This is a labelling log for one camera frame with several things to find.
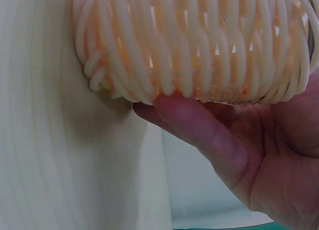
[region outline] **woven basket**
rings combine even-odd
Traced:
[[[152,105],[159,94],[274,104],[319,63],[319,0],[72,0],[90,88]]]

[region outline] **hand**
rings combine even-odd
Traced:
[[[271,106],[160,96],[142,118],[197,147],[252,211],[291,230],[319,230],[319,71],[306,91]]]

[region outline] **green surface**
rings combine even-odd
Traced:
[[[252,227],[245,228],[235,228],[235,229],[188,229],[188,230],[288,230],[278,225],[277,223],[263,224]]]

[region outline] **white wall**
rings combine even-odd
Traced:
[[[0,229],[171,230],[160,129],[92,93],[68,0],[0,0]]]

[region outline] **white panel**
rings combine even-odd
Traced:
[[[212,165],[193,146],[162,131],[173,227],[236,228],[269,223],[226,188]]]
[[[0,229],[171,230],[160,129],[87,88],[68,0],[0,0]]]

